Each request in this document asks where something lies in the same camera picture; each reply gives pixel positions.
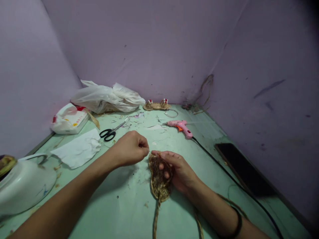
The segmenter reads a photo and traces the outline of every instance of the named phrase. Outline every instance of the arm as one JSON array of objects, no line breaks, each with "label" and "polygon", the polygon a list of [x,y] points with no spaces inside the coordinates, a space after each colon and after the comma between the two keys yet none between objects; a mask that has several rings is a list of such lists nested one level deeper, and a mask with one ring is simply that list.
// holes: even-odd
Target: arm
[{"label": "arm", "polygon": [[108,174],[141,161],[148,152],[147,140],[136,131],[128,132],[41,206],[10,238],[67,238]]},{"label": "arm", "polygon": [[[152,151],[152,154],[156,155],[158,151]],[[169,151],[161,152],[160,156],[175,169],[172,183],[176,189],[193,203],[220,236],[232,235],[238,224],[236,212],[197,177],[182,156]],[[159,168],[162,170],[164,166],[160,164]],[[170,177],[168,172],[164,172],[164,175]],[[242,221],[242,228],[236,238],[268,238],[245,218]]]}]

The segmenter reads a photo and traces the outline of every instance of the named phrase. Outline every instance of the metal ring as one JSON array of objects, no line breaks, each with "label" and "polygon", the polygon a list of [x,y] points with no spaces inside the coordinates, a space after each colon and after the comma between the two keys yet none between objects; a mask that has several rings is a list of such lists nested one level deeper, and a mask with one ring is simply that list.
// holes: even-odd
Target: metal ring
[{"label": "metal ring", "polygon": [[175,115],[175,116],[169,116],[169,115],[166,113],[166,111],[168,111],[168,110],[171,110],[171,109],[165,110],[164,114],[165,114],[166,116],[168,116],[168,117],[170,117],[170,118],[175,118],[175,117],[178,116],[178,112],[177,112],[176,110],[172,110],[172,111],[174,111],[177,115]]}]

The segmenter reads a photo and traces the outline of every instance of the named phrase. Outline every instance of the black bracelet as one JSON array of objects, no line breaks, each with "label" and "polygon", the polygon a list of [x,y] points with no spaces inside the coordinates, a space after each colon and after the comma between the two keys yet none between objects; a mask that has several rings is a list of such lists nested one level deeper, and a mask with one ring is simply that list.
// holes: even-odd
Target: black bracelet
[{"label": "black bracelet", "polygon": [[238,236],[238,234],[240,233],[240,229],[242,228],[242,225],[243,225],[242,216],[236,208],[234,208],[234,207],[232,207],[232,208],[235,210],[235,212],[237,213],[237,216],[238,216],[238,224],[237,224],[236,231],[232,235],[227,236],[227,237],[222,237],[222,236],[218,235],[220,239],[234,239],[235,237]]}]

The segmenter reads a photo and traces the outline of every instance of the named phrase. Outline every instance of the white tissue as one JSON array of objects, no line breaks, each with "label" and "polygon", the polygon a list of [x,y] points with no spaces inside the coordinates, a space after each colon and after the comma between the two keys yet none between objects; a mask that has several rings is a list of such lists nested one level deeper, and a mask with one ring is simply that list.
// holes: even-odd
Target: white tissue
[{"label": "white tissue", "polygon": [[67,164],[71,169],[76,169],[100,151],[100,138],[97,129],[93,129],[62,147],[51,151],[51,153],[58,156],[61,161]]}]

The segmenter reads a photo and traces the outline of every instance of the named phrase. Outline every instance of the black scissor handle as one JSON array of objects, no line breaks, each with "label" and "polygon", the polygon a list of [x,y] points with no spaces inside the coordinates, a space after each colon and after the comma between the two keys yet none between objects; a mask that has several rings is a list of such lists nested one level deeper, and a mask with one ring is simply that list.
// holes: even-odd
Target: black scissor handle
[{"label": "black scissor handle", "polygon": [[111,129],[106,129],[106,130],[103,130],[101,133],[100,133],[100,137],[101,138],[104,138],[104,141],[105,142],[108,142],[108,141],[111,141],[114,137],[115,137],[115,132],[111,132],[112,130]]}]

